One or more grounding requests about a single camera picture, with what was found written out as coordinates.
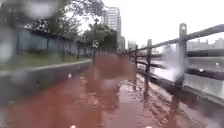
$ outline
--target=metal railing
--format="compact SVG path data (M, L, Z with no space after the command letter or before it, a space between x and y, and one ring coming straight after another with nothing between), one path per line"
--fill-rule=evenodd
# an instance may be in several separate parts
M224 106L219 104L218 102L212 100L207 94L205 93L198 93L195 91L186 90L183 87L184 75L192 74L202 77L207 77L216 80L224 80L224 72L217 72L212 70L200 71L197 68L187 68L186 66L186 59L187 57L221 57L224 56L223 49L212 49L212 50L198 50L198 51L187 51L187 41L195 38L205 37L212 34L224 32L224 25L217 25L211 28L204 29L202 31L194 32L191 34L187 34L187 26L186 24L180 24L179 27L179 38L168 40L159 44L152 45L152 40L148 40L148 45L144 48L138 49L136 45L135 50L129 50L129 57L134 57L134 63L136 68L138 69L138 73L144 76L145 78L145 92L144 96L147 95L149 90L148 81L159 85L163 89L165 89L168 93L172 94L172 101L171 101L171 109L169 113L168 119L168 127L175 128L176 122L174 121L175 115L177 114L177 110L179 108L179 103L183 102L193 108L197 106L197 108L201 108L198 110L203 110L203 113L222 113L224 112ZM179 66L183 70L180 73L180 77L175 81L170 81L165 78L162 78L156 74L150 72L150 67L166 69L167 67L162 64L153 63L151 60L154 58L160 58L162 54L152 54L152 49L167 46L171 44L176 44L178 46L178 54L180 56L179 59ZM140 54L139 52L142 50L147 50L147 54ZM139 61L138 58L146 59L146 62ZM138 64L145 65L145 69L139 69L137 67ZM221 115L219 119L223 122L224 117Z

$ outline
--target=building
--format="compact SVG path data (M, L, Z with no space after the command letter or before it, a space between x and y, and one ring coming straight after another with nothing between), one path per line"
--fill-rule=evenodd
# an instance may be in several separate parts
M126 48L125 48L125 37L123 37L123 36L121 36L121 40L120 40L120 42L119 42L119 44L120 44L120 46L119 46L119 49L120 50L125 50Z
M134 50L136 47L136 42L134 41L128 41L128 49Z
M198 41L189 41L187 43L187 50L188 51L197 51L197 50L206 50L206 49L223 49L224 48L224 39L219 38L214 41L214 43L208 42L208 40L202 42Z
M117 7L106 7L101 18L102 24L109 26L117 31L117 46L121 46L121 15L120 9Z

